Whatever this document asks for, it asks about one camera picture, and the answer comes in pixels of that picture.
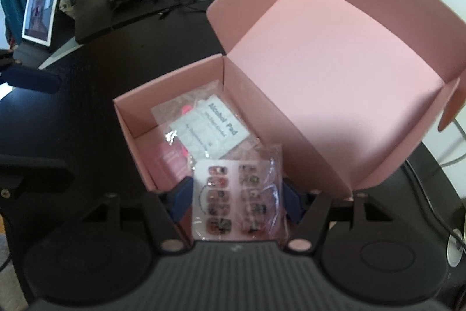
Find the round pad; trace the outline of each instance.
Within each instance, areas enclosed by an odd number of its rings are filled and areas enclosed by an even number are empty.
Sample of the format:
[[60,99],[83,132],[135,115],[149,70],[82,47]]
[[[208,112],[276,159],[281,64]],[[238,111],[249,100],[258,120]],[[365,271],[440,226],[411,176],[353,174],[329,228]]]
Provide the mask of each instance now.
[[327,235],[322,266],[344,292],[371,303],[405,305],[435,295],[444,252],[400,222],[365,222]]
[[60,303],[100,303],[143,280],[151,263],[143,240],[105,223],[63,230],[50,234],[25,257],[24,273],[37,296]]

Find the laptop screen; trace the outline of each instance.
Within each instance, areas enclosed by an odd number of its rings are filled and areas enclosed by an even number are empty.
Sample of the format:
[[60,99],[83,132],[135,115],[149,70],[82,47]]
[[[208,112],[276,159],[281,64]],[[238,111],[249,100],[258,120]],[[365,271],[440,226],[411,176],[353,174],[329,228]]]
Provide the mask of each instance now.
[[50,46],[58,0],[27,0],[23,38]]

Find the press-on nail set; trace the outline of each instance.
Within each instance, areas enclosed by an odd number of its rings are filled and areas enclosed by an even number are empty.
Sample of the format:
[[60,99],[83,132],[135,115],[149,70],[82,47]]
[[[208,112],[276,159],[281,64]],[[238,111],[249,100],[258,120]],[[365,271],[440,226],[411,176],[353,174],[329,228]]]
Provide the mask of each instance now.
[[197,240],[267,238],[276,219],[278,190],[267,161],[201,160],[194,171],[193,237]]

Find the white cable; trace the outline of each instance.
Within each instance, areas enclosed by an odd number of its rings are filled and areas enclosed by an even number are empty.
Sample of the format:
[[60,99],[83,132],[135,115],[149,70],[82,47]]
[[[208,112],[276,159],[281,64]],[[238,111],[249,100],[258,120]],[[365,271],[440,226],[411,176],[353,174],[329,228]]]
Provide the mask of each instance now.
[[[461,136],[463,136],[464,141],[466,141],[466,132],[464,131],[463,127],[461,127],[460,123],[456,119],[453,119],[453,123],[456,126],[456,128],[458,129],[458,131],[460,131],[460,134],[461,134]],[[458,162],[463,161],[465,158],[466,158],[466,153],[462,154],[458,158],[455,158],[455,160],[451,160],[451,161],[445,162],[444,164],[441,164],[440,167],[441,168],[446,168],[448,166],[455,165]]]

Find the black stand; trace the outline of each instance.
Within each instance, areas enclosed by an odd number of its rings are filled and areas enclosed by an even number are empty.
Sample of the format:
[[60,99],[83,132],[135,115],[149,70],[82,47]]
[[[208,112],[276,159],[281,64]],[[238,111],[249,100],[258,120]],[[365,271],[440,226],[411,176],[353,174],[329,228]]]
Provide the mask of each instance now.
[[33,246],[25,275],[36,296],[58,304],[40,300],[30,311],[441,309],[432,297],[446,275],[442,249],[365,193],[341,201],[284,180],[285,209],[301,215],[285,249],[275,241],[191,246],[174,223],[192,186],[187,177],[130,204],[107,194]]
[[15,59],[25,66],[37,69],[58,48],[75,35],[75,21],[61,10],[55,12],[50,47],[23,40],[15,50]]
[[73,178],[63,160],[0,155],[0,204],[23,191],[65,191]]

